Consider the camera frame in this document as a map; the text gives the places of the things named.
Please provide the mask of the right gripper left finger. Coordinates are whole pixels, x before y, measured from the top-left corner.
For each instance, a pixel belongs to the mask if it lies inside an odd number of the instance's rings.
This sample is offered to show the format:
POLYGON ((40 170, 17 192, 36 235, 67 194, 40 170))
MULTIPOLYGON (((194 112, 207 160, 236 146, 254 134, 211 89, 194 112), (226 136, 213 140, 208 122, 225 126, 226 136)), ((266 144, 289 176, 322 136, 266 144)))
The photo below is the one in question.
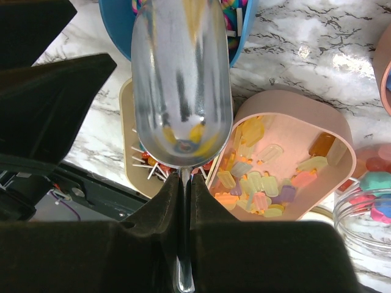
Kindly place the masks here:
POLYGON ((178 176, 123 222, 1 225, 2 292, 175 292, 178 176))

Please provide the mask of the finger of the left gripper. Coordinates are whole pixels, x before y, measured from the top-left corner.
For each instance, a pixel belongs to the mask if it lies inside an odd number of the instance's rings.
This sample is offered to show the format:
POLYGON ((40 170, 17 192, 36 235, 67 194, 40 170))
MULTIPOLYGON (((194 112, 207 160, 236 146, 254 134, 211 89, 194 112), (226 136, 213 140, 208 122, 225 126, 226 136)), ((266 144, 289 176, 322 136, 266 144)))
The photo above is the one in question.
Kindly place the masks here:
POLYGON ((33 65, 76 14, 70 1, 1 1, 1 69, 33 65))

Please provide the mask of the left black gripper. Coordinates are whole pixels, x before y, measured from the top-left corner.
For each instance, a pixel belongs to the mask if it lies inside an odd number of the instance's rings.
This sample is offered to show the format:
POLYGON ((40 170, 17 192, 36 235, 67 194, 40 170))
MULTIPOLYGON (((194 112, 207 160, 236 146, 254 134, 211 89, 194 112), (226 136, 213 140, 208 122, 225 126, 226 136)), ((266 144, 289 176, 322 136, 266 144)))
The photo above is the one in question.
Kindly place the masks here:
POLYGON ((1 72, 1 221, 26 221, 49 192, 97 93, 107 53, 1 72))

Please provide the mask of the blue tray swirl lollipops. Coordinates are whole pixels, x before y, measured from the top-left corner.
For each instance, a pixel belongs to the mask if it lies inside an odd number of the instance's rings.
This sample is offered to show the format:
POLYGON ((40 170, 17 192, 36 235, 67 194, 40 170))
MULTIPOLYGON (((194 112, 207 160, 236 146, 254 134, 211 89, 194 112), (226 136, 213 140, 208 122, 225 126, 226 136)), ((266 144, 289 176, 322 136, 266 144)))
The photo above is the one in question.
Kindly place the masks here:
MULTIPOLYGON (((131 59, 131 40, 136 15, 144 1, 101 0, 98 2, 101 17, 115 47, 128 60, 131 59)), ((224 13, 230 66, 244 48, 258 8, 258 1, 221 1, 224 13)))

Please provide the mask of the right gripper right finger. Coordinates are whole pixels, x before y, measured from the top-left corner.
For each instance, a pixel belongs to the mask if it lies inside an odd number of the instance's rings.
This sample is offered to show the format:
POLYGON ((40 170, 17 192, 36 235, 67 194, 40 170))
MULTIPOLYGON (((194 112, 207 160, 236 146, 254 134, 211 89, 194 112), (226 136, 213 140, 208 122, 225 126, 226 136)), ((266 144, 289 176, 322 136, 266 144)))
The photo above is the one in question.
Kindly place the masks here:
POLYGON ((341 237, 323 222, 241 222, 192 179, 197 292, 360 292, 341 237))

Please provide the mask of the clear plastic jar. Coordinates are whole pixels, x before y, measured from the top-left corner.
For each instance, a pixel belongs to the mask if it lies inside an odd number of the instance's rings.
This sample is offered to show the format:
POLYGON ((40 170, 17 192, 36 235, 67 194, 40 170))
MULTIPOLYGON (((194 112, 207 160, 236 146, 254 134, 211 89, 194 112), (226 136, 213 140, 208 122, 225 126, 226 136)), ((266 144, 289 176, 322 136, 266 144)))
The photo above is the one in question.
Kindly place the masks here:
POLYGON ((335 194, 334 226, 351 250, 390 261, 390 143, 359 148, 356 159, 335 194))

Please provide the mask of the metal candy scoop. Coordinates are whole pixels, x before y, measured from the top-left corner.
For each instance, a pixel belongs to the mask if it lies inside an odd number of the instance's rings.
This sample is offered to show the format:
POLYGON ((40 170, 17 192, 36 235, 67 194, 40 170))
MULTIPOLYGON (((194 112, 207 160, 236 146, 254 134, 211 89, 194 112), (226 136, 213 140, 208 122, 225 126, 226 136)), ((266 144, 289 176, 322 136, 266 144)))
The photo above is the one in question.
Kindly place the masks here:
POLYGON ((178 173, 175 279, 194 292, 191 173, 226 146, 233 124, 224 14, 218 1, 147 1, 131 43, 136 129, 150 155, 178 173))

